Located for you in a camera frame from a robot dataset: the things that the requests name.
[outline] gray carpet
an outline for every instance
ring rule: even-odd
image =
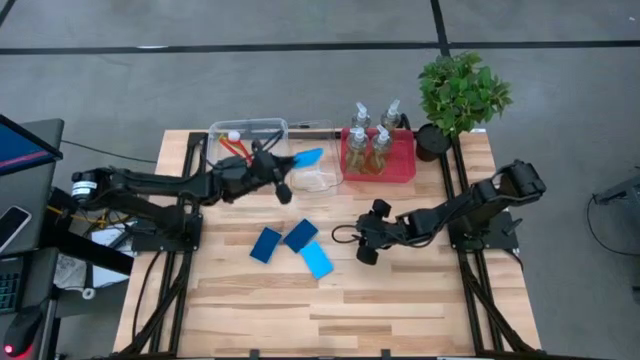
[[[441,2],[450,41],[640,39],[640,4],[634,0]],[[0,28],[0,47],[437,40],[426,0],[265,3],[18,0]],[[69,140],[149,159],[157,157],[166,128],[264,117],[332,119],[340,126],[356,101],[378,114],[399,98],[417,126],[424,115],[416,76],[437,55],[0,56],[0,111],[18,122],[60,117]],[[549,188],[540,202],[512,210],[524,218],[518,236],[544,348],[636,359],[640,305],[630,287],[638,281],[640,262],[598,246],[584,211],[593,192],[639,171],[640,50],[505,49],[480,55],[513,85],[515,104],[487,126],[497,164],[530,161]],[[66,145],[63,152],[55,174],[63,189],[77,170],[109,164],[152,170]],[[594,231],[611,247],[640,252],[636,219],[625,216],[623,205],[594,207]],[[100,292],[91,303],[65,296],[61,306],[75,315],[63,320],[59,351],[81,358],[111,350],[113,319],[124,296],[122,289],[113,291]],[[95,337],[83,333],[86,324],[96,328]]]

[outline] smartphone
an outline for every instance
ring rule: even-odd
[[[12,206],[0,217],[0,253],[9,246],[31,220],[31,214],[17,206]]]

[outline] potted plant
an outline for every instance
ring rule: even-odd
[[[492,77],[488,66],[478,66],[481,62],[478,54],[467,52],[438,56],[425,65],[419,76],[421,105],[431,123],[418,131],[416,154],[421,160],[437,159],[449,149],[451,139],[476,123],[489,122],[496,113],[502,116],[513,103],[509,83]]]

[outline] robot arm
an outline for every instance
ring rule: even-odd
[[[360,233],[357,258],[375,265],[378,249],[396,244],[425,247],[447,224],[465,237],[481,237],[489,221],[506,207],[535,202],[545,191],[546,186],[533,165],[516,160],[457,197],[433,209],[398,215],[394,223],[383,220],[389,216],[391,206],[375,200],[373,209],[360,215],[356,222]]]
[[[206,173],[187,178],[132,172],[126,169],[99,168],[73,174],[72,197],[85,210],[113,209],[153,222],[168,236],[179,236],[185,229],[186,215],[181,206],[162,207],[139,195],[162,195],[183,199],[191,204],[211,206],[222,200],[232,203],[268,184],[276,186],[282,204],[291,201],[284,183],[294,167],[294,157],[278,157],[252,144],[253,160],[233,156],[220,160]]]

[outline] black stripe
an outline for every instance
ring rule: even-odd
[[[451,49],[583,49],[640,47],[640,40],[452,42]]]
[[[442,17],[435,16],[436,25],[443,24]],[[587,49],[640,47],[640,40],[602,41],[524,41],[524,42],[453,42],[446,41],[445,33],[438,33],[435,42],[357,42],[357,43],[299,43],[299,44],[237,44],[193,45],[145,48],[135,46],[86,47],[86,48],[0,48],[0,55],[107,55],[107,54],[199,54],[227,52],[289,52],[289,51],[340,51],[340,50],[425,50],[440,49],[450,55],[449,49]]]
[[[2,8],[2,11],[0,12],[0,26],[2,26],[2,24],[4,23],[4,20],[9,15],[9,11],[11,11],[11,8],[13,7],[13,4],[15,4],[15,3],[16,3],[16,0],[7,0],[7,3],[4,4],[4,7]]]
[[[444,29],[444,18],[442,17],[442,9],[438,0],[431,0],[431,10],[433,11],[433,21],[436,23],[440,53],[443,56],[450,56],[449,41],[447,40],[447,32]]]
[[[96,54],[167,54],[225,53],[266,51],[336,51],[336,50],[421,50],[438,49],[435,42],[341,42],[293,44],[194,45],[166,47],[86,47],[86,48],[5,48],[0,55],[96,55]]]

